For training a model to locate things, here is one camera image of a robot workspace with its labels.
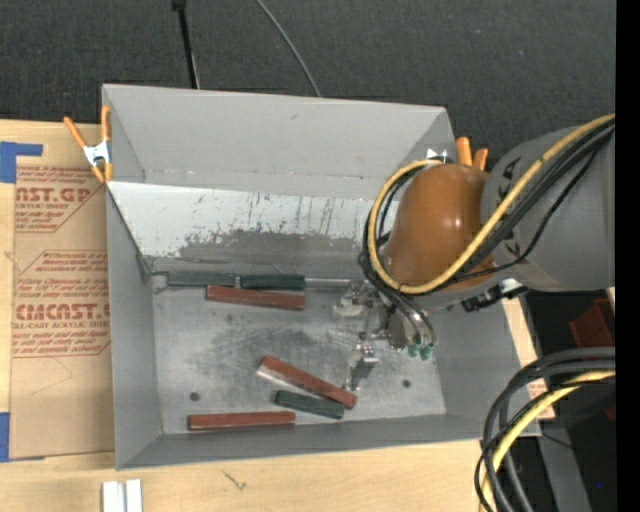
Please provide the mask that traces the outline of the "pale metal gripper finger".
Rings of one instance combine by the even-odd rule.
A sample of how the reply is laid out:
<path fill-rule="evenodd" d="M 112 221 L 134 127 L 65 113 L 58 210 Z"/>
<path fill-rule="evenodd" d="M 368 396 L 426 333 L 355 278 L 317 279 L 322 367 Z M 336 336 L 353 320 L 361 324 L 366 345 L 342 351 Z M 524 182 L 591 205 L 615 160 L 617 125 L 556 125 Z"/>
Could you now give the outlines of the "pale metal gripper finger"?
<path fill-rule="evenodd" d="M 361 381 L 368 378 L 378 361 L 379 358 L 373 345 L 358 344 L 348 358 L 344 388 L 351 392 L 358 391 Z"/>
<path fill-rule="evenodd" d="M 371 289 L 364 281 L 352 282 L 332 306 L 333 319 L 350 319 L 373 308 Z"/>

